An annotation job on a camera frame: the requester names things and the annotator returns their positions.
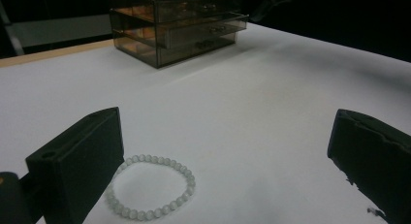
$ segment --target bracelet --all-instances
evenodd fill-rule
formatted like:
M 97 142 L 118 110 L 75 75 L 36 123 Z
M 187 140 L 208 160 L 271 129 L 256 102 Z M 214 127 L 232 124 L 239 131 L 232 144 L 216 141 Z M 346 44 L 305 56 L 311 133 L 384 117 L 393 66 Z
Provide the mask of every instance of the bracelet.
M 157 208 L 154 211 L 137 211 L 135 209 L 130 209 L 124 207 L 118 199 L 115 198 L 114 189 L 113 189 L 113 182 L 115 178 L 120 175 L 127 167 L 131 166 L 134 163 L 138 162 L 146 162 L 146 163 L 153 163 L 153 164 L 160 164 L 165 165 L 173 168 L 174 170 L 178 171 L 179 173 L 183 174 L 187 180 L 187 189 L 184 193 L 175 199 L 175 201 L 170 202 L 168 205 L 164 205 L 161 208 Z M 109 204 L 109 208 L 111 208 L 114 213 L 118 214 L 119 216 L 129 218 L 129 219 L 136 219 L 139 221 L 149 221 L 154 218 L 159 218 L 161 216 L 169 214 L 171 211 L 176 210 L 180 207 L 183 203 L 187 202 L 191 195 L 194 194 L 194 187 L 196 186 L 196 180 L 192 175 L 191 171 L 187 169 L 187 167 L 182 166 L 180 163 L 177 163 L 175 160 L 171 160 L 169 158 L 151 156 L 151 155 L 134 155 L 132 158 L 127 158 L 124 163 L 118 167 L 117 171 L 114 174 L 109 186 L 106 189 L 106 198 Z

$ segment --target dark background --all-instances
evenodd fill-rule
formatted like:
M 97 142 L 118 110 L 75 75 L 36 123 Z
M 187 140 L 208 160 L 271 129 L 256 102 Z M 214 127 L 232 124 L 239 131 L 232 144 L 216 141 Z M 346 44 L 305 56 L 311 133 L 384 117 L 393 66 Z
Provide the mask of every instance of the dark background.
M 11 22 L 107 14 L 107 0 L 1 0 Z M 252 15 L 267 0 L 238 0 Z M 290 0 L 257 24 L 411 62 L 411 0 Z M 13 55 L 4 27 L 0 57 Z M 60 43 L 65 47 L 101 40 Z

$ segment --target drawer handle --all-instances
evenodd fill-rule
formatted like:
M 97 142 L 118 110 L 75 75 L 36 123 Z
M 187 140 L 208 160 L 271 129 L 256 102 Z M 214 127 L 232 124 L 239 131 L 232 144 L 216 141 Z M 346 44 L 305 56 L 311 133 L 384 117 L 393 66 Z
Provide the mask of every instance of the drawer handle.
M 204 4 L 203 10 L 204 11 L 214 11 L 216 9 L 215 4 Z
M 222 33 L 226 31 L 226 26 L 213 26 L 208 28 L 208 32 L 211 34 Z

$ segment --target table surface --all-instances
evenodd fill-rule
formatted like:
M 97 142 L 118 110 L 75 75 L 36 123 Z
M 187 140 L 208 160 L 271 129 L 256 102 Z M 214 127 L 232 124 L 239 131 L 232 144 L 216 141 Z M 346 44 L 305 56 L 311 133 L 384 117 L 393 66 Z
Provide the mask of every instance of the table surface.
M 237 44 L 163 70 L 113 46 L 0 68 L 0 169 L 85 115 L 119 107 L 125 157 L 173 158 L 195 194 L 153 223 L 385 223 L 327 157 L 335 113 L 411 133 L 411 64 L 249 24 Z M 184 191 L 168 168 L 119 176 L 117 197 L 157 208 Z M 84 223 L 129 223 L 104 198 Z

